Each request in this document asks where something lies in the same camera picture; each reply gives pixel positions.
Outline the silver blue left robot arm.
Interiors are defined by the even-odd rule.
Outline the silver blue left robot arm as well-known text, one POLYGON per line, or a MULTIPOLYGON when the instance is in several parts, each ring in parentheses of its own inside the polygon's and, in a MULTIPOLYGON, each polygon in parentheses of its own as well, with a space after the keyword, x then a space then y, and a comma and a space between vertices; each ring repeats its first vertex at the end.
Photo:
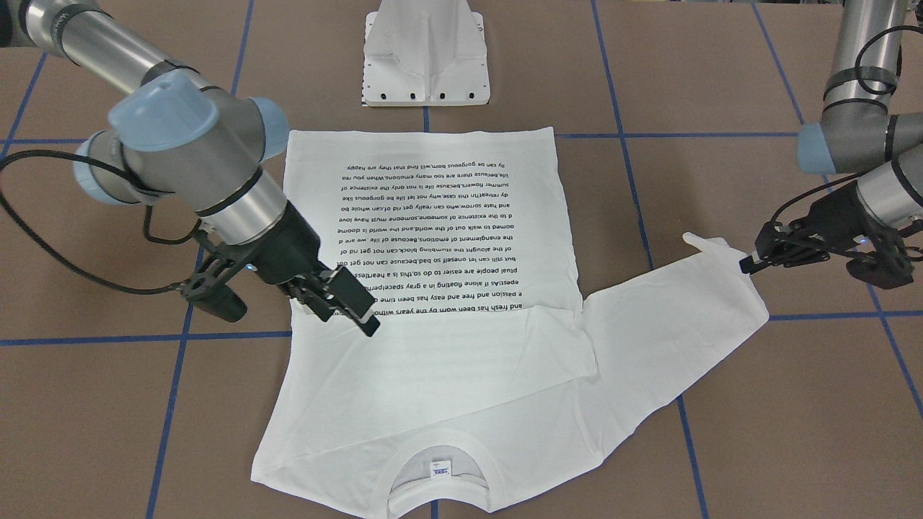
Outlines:
POLYGON ((921 252, 904 239, 921 231, 922 116, 892 115, 902 71, 906 1, 847 1, 821 120, 798 135, 805 173, 840 174, 844 186, 814 201, 808 214, 765 223, 746 275, 847 257, 851 276, 882 289, 909 285, 921 252))

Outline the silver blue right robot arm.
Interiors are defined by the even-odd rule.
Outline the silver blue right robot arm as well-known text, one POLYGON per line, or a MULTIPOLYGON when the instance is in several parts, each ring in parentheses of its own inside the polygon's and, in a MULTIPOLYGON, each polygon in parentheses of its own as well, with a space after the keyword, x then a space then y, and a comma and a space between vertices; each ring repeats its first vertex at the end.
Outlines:
POLYGON ((2 46, 65 57, 125 93, 109 112, 111 128, 66 160, 103 203, 153 205, 175 195, 195 211, 190 236, 210 254, 165 291, 239 321, 247 307, 228 282, 250 268, 321 321, 340 313, 368 336, 379 328, 371 293, 349 269, 320 262, 319 237, 263 171, 288 139, 274 102, 234 98, 94 1, 4 1, 2 46))

